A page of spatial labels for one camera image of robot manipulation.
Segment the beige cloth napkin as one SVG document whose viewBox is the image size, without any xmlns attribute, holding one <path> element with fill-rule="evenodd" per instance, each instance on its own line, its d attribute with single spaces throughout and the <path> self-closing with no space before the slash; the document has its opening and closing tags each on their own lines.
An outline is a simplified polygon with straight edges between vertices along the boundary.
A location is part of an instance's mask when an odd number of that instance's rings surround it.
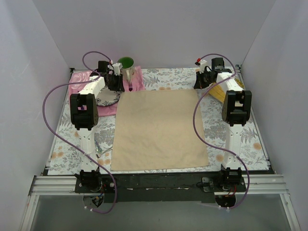
<svg viewBox="0 0 308 231">
<path fill-rule="evenodd" d="M 122 93 L 115 118 L 111 170 L 208 166 L 197 102 L 194 89 Z"/>
</svg>

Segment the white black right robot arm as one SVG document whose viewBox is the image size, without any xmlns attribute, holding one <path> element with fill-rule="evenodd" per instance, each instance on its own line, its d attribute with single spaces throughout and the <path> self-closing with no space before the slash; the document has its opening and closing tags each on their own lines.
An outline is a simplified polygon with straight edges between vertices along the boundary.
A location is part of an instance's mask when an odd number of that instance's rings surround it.
<svg viewBox="0 0 308 231">
<path fill-rule="evenodd" d="M 196 71 L 194 88 L 208 88 L 210 92 L 215 87 L 222 90 L 223 97 L 222 120 L 226 123 L 226 144 L 224 148 L 216 147 L 224 152 L 221 170 L 214 183 L 225 192 L 235 192 L 236 186 L 241 185 L 243 161 L 239 158 L 241 138 L 244 126 L 250 118 L 252 93 L 244 90 L 236 81 L 236 71 L 225 68 L 223 56 L 211 60 L 212 67 L 207 61 L 197 59 L 199 70 Z"/>
</svg>

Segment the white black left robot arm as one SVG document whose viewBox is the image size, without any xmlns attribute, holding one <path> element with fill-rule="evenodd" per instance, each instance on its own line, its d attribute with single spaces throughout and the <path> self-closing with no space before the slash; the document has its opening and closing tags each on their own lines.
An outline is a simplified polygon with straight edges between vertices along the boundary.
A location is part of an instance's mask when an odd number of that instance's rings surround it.
<svg viewBox="0 0 308 231">
<path fill-rule="evenodd" d="M 122 64 L 109 64 L 99 61 L 97 76 L 91 76 L 89 83 L 76 94 L 70 96 L 71 122 L 77 129 L 80 148 L 84 152 L 80 174 L 77 178 L 83 187 L 91 192 L 98 192 L 102 188 L 99 166 L 96 159 L 95 129 L 99 121 L 96 97 L 103 88 L 115 91 L 124 91 Z"/>
</svg>

